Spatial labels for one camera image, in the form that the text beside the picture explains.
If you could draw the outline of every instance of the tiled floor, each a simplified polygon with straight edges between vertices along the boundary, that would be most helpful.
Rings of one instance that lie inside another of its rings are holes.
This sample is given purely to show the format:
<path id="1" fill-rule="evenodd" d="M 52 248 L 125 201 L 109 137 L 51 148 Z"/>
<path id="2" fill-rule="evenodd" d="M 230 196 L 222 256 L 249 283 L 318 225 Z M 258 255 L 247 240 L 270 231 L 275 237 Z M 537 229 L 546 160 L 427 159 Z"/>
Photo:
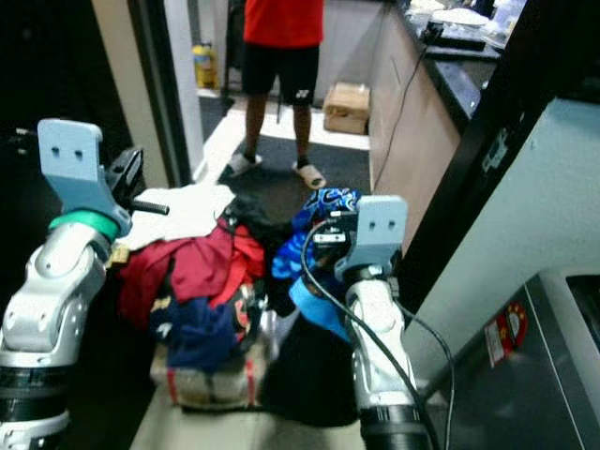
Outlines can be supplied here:
<path id="1" fill-rule="evenodd" d="M 201 91 L 199 95 L 212 95 Z M 246 102 L 239 98 L 206 140 L 207 170 L 196 173 L 199 183 L 215 183 L 245 134 Z M 262 134 L 293 139 L 293 112 L 282 107 L 277 123 L 277 105 L 267 107 Z M 323 128 L 323 112 L 312 113 L 310 140 L 334 146 L 368 150 L 368 136 L 332 133 Z M 183 413 L 158 388 L 144 417 L 132 450 L 353 450 L 364 448 L 360 426 L 314 428 L 277 418 L 268 413 L 238 412 L 220 415 Z"/>

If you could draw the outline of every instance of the blue clothing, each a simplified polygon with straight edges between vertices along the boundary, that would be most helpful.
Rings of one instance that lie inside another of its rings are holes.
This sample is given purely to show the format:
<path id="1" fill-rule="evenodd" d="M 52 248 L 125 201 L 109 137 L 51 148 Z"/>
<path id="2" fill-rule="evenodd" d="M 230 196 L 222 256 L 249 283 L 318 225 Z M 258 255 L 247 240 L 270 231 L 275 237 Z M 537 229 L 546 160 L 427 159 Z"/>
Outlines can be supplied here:
<path id="1" fill-rule="evenodd" d="M 326 299 L 312 294 L 300 278 L 302 275 L 301 254 L 308 232 L 315 223 L 324 220 L 333 211 L 355 211 L 360 197 L 360 192 L 348 188 L 330 187 L 313 192 L 292 219 L 294 234 L 279 248 L 271 268 L 273 278 L 295 281 L 289 291 L 289 296 L 308 321 L 335 333 L 346 341 L 350 340 L 339 320 L 336 307 Z M 310 269 L 314 269 L 317 265 L 312 243 L 307 248 L 307 264 Z M 327 280 L 319 279 L 319 281 L 324 283 Z"/>
<path id="2" fill-rule="evenodd" d="M 169 367 L 213 373 L 229 359 L 237 344 L 232 304 L 212 308 L 206 297 L 184 303 L 166 297 L 157 300 L 155 308 L 150 313 L 149 329 L 169 346 Z"/>
<path id="3" fill-rule="evenodd" d="M 310 292 L 303 279 L 297 279 L 292 285 L 290 298 L 307 321 L 350 342 L 348 333 L 339 320 L 338 308 L 326 298 L 318 297 Z"/>

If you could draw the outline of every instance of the red shirt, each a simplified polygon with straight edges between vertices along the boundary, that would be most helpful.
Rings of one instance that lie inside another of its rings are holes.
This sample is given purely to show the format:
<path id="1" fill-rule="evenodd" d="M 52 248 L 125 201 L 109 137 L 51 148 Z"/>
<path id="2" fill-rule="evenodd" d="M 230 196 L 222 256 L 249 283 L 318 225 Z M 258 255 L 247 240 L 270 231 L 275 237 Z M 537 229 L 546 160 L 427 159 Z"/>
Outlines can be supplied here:
<path id="1" fill-rule="evenodd" d="M 323 40 L 323 0 L 247 0 L 244 40 L 294 49 Z"/>

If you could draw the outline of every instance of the sandal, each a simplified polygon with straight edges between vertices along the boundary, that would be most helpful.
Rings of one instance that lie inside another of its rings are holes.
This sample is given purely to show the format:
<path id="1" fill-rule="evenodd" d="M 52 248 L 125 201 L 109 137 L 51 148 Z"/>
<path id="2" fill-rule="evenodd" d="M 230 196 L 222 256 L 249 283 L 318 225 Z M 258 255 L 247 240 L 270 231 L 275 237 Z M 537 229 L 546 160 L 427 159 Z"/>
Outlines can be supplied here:
<path id="1" fill-rule="evenodd" d="M 228 178 L 234 178 L 259 166 L 263 162 L 260 156 L 256 156 L 254 162 L 251 162 L 244 157 L 241 153 L 236 153 L 232 156 L 232 159 L 227 163 L 223 176 Z"/>
<path id="2" fill-rule="evenodd" d="M 304 184 L 307 185 L 311 189 L 320 189 L 324 188 L 327 184 L 325 177 L 319 172 L 312 164 L 307 164 L 306 166 L 302 166 L 298 169 L 297 161 L 294 162 L 292 169 L 300 175 L 300 177 L 304 180 Z"/>

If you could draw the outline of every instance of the countertop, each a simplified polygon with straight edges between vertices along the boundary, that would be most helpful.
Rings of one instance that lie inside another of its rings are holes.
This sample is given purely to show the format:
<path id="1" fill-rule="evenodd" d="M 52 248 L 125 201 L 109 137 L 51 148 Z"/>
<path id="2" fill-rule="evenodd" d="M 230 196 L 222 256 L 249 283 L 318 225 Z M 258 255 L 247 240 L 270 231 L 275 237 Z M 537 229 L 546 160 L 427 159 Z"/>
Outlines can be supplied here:
<path id="1" fill-rule="evenodd" d="M 479 104 L 483 84 L 491 76 L 501 55 L 489 45 L 481 52 L 426 46 L 419 40 L 419 35 L 427 20 L 407 17 L 402 3 L 402 0 L 397 2 L 396 12 L 417 51 L 425 51 L 421 64 L 426 68 L 455 126 L 462 133 Z"/>

